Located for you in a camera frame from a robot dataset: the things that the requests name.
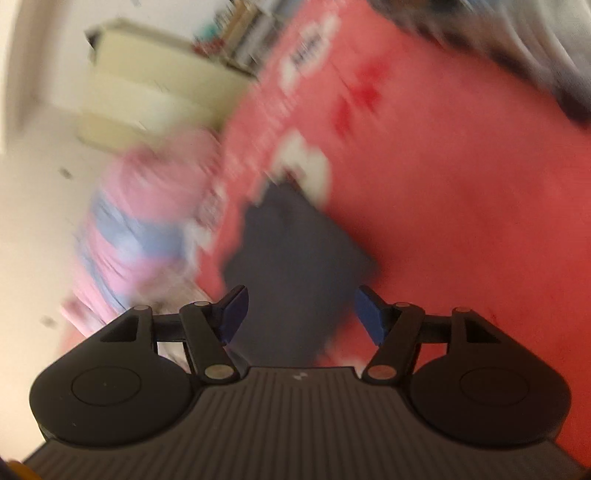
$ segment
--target silver screw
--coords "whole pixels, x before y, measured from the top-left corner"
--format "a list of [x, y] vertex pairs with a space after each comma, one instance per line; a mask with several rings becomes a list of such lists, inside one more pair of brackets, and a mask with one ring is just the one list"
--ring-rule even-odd
[[396, 369], [389, 365], [374, 365], [368, 370], [368, 375], [374, 380], [392, 380], [396, 377]]
[[230, 365], [216, 364], [205, 369], [205, 375], [212, 380], [226, 380], [233, 374], [234, 369]]

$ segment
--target red object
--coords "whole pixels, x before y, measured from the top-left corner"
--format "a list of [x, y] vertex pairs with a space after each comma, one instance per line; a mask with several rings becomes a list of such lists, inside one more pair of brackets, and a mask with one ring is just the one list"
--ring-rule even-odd
[[[316, 59], [292, 68], [314, 28]], [[470, 306], [562, 373], [573, 403], [558, 442], [591, 465], [590, 134], [549, 94], [402, 33], [364, 0], [310, 0], [227, 128], [208, 293], [224, 292], [244, 204], [293, 132], [328, 159], [324, 209], [379, 262], [378, 294], [434, 314]], [[351, 316], [322, 363], [374, 351]]]

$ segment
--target pink blanket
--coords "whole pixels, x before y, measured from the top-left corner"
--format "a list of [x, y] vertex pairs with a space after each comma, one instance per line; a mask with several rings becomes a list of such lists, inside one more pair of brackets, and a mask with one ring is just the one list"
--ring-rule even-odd
[[[222, 147], [202, 288], [223, 293], [245, 202], [287, 171], [378, 260], [383, 298], [470, 306], [562, 373], [559, 443], [591, 464], [591, 136], [550, 95], [402, 33], [365, 0], [310, 0]], [[320, 362], [374, 351], [351, 316]]]

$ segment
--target black object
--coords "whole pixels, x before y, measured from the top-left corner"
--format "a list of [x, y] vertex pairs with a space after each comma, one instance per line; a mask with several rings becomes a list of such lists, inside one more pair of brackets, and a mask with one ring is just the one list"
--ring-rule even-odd
[[248, 315], [230, 344], [250, 365], [310, 367], [357, 287], [376, 271], [334, 222], [287, 184], [270, 184], [245, 214], [227, 285], [248, 285]]
[[[231, 340], [247, 303], [246, 289], [238, 287], [218, 304], [192, 304], [181, 315], [152, 317], [149, 309], [134, 309], [58, 360], [31, 390], [35, 418], [53, 438], [26, 460], [27, 466], [44, 480], [572, 480], [583, 474], [583, 468], [552, 442], [569, 407], [564, 381], [474, 312], [456, 309], [451, 317], [429, 316], [407, 303], [386, 304], [363, 287], [356, 307], [380, 347], [361, 380], [351, 368], [260, 367], [250, 368], [240, 380], [221, 346]], [[130, 317], [137, 322], [130, 322]], [[226, 322], [232, 327], [226, 329]], [[146, 332], [151, 332], [152, 343], [138, 353], [135, 342], [145, 340]], [[115, 363], [109, 357], [113, 350], [104, 349], [107, 356], [99, 353], [97, 342], [105, 337], [109, 342], [102, 345], [122, 346]], [[136, 383], [128, 376], [129, 381], [121, 384], [127, 374], [118, 371], [107, 371], [105, 379], [107, 386], [123, 386], [121, 391], [106, 395], [93, 375], [78, 387], [94, 413], [106, 408], [126, 422], [133, 432], [125, 437], [108, 436], [96, 423], [80, 417], [81, 407], [75, 404], [69, 416], [56, 401], [56, 391], [77, 383], [80, 375], [75, 376], [75, 371], [82, 367], [75, 367], [74, 361], [91, 372], [106, 367], [134, 369], [139, 356], [158, 365], [163, 359], [154, 352], [155, 341], [185, 342], [197, 370], [186, 374], [194, 389], [189, 403], [174, 415], [173, 409], [167, 410], [171, 419], [165, 428], [156, 432], [141, 425], [153, 426], [152, 416], [161, 408], [152, 391], [142, 391], [143, 383], [135, 396], [144, 395], [146, 401], [151, 397], [150, 406], [146, 402], [135, 412], [124, 407], [135, 398], [124, 400]], [[448, 354], [413, 373], [420, 344], [431, 342], [449, 342]], [[134, 372], [142, 380], [147, 375], [142, 368]], [[179, 398], [169, 380], [159, 381], [167, 395]], [[476, 410], [462, 411], [466, 400], [461, 395], [469, 402], [503, 410], [532, 392], [545, 405], [534, 407], [539, 426], [533, 430], [528, 430], [527, 422], [516, 429], [498, 414], [499, 431], [508, 433], [501, 432], [505, 435], [501, 438], [492, 431], [490, 437], [489, 423], [470, 427], [466, 422], [474, 420], [470, 415]], [[98, 405], [115, 393], [117, 406]], [[449, 431], [454, 422], [446, 423], [438, 411], [433, 412], [437, 401], [447, 418], [466, 428]], [[125, 419], [123, 410], [133, 419]], [[520, 422], [510, 409], [504, 413]], [[84, 421], [77, 445], [63, 437], [75, 416]], [[114, 422], [108, 422], [103, 430], [113, 428]], [[466, 432], [470, 438], [464, 439]]]

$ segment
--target red bedspread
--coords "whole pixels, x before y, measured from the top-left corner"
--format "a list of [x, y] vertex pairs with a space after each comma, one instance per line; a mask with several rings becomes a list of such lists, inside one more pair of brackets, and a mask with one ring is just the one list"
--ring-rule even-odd
[[[559, 443], [591, 464], [591, 135], [487, 60], [412, 38], [364, 0], [311, 0], [228, 126], [199, 284], [223, 293], [244, 203], [290, 170], [380, 264], [375, 290], [467, 305], [561, 372]], [[375, 348], [344, 323], [324, 364]]]

